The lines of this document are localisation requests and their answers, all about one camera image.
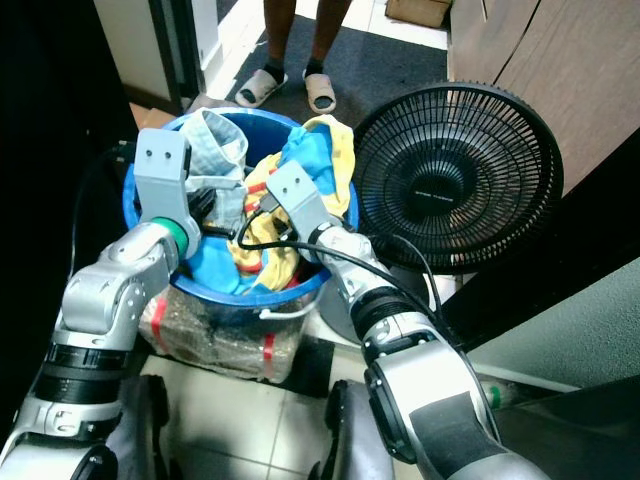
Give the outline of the black floor fan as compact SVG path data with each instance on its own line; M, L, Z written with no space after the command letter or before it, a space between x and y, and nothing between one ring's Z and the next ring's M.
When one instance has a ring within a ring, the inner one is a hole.
M355 127L355 232L381 264L472 275L508 262L561 200L561 150L530 105L494 84L436 82Z

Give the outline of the white slipper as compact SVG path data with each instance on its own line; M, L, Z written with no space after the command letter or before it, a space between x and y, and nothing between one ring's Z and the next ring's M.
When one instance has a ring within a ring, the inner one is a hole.
M303 82L307 93L307 105L312 113L324 115L337 109L337 93L328 74L307 73Z
M287 74L280 70L273 74L268 69L257 69L236 91L236 104L242 108L259 108L287 81Z

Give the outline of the blue plastic basin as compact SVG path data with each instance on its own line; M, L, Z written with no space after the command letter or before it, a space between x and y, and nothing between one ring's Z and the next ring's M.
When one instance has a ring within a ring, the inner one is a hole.
M237 125L246 134L248 148L246 164L253 166L270 154L276 154L282 150L285 142L288 141L289 133L294 128L300 127L300 123L294 122L288 116L271 113L261 109L248 108L214 108L214 113L223 115L230 122ZM124 174L122 191L122 211L125 224L132 228L140 223L140 207L136 206L137 195L134 186L133 168L129 166ZM192 268L187 271L179 271L172 279L172 284L179 291L192 294L198 298L214 305L225 305L232 308L271 308L285 305L285 303L301 300L310 302L315 294L321 291L326 283L332 279L332 274L320 266L314 264L303 264L308 269L308 273L301 276L301 283L293 285L283 291L248 291L243 294L229 294L215 289L207 288L205 284L193 279Z

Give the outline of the yellow and blue garment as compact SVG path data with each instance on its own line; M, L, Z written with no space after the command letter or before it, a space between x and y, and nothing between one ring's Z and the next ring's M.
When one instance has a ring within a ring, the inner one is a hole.
M355 170L353 131L332 115L315 116L289 133L282 150L270 154L259 163L248 166L244 161L244 223L237 230L223 229L230 236L243 230L244 241L250 244L278 242L285 229L285 214L276 210L255 220L248 219L253 202L259 197L255 189L265 188L266 179L279 166L298 163L314 180L323 196L326 210L343 218L352 201L351 184ZM189 260L191 276L207 288L229 294L256 291L283 291L294 271L302 265L300 252L294 248L243 250L233 238L207 236L200 252Z

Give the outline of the light grey checked garment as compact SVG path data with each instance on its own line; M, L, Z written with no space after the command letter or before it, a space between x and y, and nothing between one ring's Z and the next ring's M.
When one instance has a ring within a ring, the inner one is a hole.
M210 215L221 229L237 230L244 223L244 157L248 141L242 129L210 108L186 116L178 129L189 145L186 195L198 187L218 189L218 205Z

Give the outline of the dark grey robot leg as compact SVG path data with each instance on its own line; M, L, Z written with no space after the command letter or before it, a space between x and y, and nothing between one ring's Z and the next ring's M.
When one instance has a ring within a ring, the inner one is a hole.
M122 420L106 445L116 457L115 480L169 480L161 433L169 424L163 378L140 375L122 384Z
M324 422L330 431L328 453L311 468L308 480L396 480L365 384L335 381L326 398Z

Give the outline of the small red cloth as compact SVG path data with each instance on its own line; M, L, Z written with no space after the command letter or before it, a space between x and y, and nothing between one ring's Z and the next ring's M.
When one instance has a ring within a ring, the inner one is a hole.
M314 276L314 273L310 270L296 270L294 271L292 278L289 279L289 282L285 284L285 289L288 291L288 289L296 288L298 285L308 282L311 276Z

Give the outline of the dark grey left robot leg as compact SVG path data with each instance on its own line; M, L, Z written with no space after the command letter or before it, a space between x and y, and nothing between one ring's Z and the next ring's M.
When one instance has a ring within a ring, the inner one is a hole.
M161 433L169 424L163 378L140 375L122 384L122 420L106 445L116 457L115 480L169 480Z

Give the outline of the person in red shirt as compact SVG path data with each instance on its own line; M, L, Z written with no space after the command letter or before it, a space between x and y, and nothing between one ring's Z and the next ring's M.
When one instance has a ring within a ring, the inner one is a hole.
M297 0L262 0L264 6L265 33L268 36L268 56L259 69L273 74L284 70L284 56L294 23ZM314 41L308 56L303 79L307 73L324 73L325 60L342 27L351 0L317 0Z

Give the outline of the dark grey right robot leg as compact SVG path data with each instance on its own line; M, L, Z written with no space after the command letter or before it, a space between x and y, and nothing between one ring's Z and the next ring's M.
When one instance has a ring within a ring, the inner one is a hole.
M365 384L335 381L326 398L324 422L330 431L328 453L311 468L308 480L396 480Z

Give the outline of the dark grey floor mat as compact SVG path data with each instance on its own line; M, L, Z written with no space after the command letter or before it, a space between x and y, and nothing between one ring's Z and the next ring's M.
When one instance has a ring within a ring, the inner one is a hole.
M246 47L247 51L243 59L225 58L205 87L207 97L228 106L236 104L242 84L268 61L273 19L273 14L266 15L264 28L256 35L224 38L225 44ZM314 19L293 15L285 41L285 82L262 102L262 110L300 123L317 115L305 83L305 68L314 52L315 27ZM335 93L332 115L339 122L356 125L384 102L424 84L444 81L445 51L343 26L326 51L323 74Z

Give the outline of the brown wooden board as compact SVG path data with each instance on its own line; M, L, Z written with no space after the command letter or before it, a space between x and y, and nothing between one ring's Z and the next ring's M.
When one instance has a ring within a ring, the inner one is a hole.
M221 100L210 99L209 96L200 95L197 99L191 102L191 105L186 109L186 113L192 113L196 109L210 108L210 106L220 106ZM164 111L156 108L142 108L137 104L131 104L131 110L134 116L134 123L140 129L143 128L161 128L165 124L172 122L179 114L170 114L169 111Z

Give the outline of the brown wooden cabinet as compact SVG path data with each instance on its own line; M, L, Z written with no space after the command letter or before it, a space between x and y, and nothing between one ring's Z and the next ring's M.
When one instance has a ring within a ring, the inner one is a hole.
M640 0L453 0L453 81L534 108L571 191L640 128Z

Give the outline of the clear plastic sack red stripes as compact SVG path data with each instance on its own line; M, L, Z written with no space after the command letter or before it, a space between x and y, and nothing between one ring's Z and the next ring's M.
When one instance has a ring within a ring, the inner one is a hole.
M233 378L282 383L312 311L312 305L282 312L207 303L166 289L143 307L138 333L157 355Z

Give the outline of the black door frame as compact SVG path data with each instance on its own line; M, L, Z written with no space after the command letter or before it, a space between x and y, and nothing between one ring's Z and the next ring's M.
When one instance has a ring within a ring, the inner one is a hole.
M191 0L161 0L161 5L175 68L175 84L180 96L195 99L204 92L204 70Z

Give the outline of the cardboard box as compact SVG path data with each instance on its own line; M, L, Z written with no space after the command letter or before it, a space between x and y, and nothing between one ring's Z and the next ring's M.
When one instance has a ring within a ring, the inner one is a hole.
M394 20L438 29L452 3L453 0L387 0L385 14Z

